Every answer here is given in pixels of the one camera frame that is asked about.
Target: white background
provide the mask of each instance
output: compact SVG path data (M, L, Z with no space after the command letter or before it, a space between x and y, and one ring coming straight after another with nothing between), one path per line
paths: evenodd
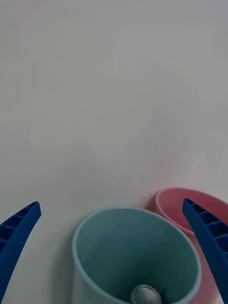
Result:
M69 304L70 239L166 186L228 200L227 0L0 0L0 220L42 217L4 304Z

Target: cup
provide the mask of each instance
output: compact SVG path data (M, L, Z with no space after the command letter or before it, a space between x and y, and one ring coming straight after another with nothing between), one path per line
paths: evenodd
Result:
M182 213L183 199L188 198L202 206L228 224L228 205L209 194L186 188L168 188L159 191L149 202L146 209L155 212L180 228L193 242L202 266L201 286L191 304L214 304L219 295L213 275L201 247Z
M143 209L92 213L76 229L72 249L72 304L127 304L138 285L155 288L164 304L187 304L200 286L200 260L190 240Z

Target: pink cup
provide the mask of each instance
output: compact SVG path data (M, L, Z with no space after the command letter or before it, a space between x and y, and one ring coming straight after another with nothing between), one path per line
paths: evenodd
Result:
M196 202L211 213L214 212L226 224L228 224L228 204L197 190L168 188L159 191L146 207L147 210L162 215L179 227L190 238L198 252L202 266L201 285L197 295L190 304L214 304L219 291L195 234L182 213L184 198Z

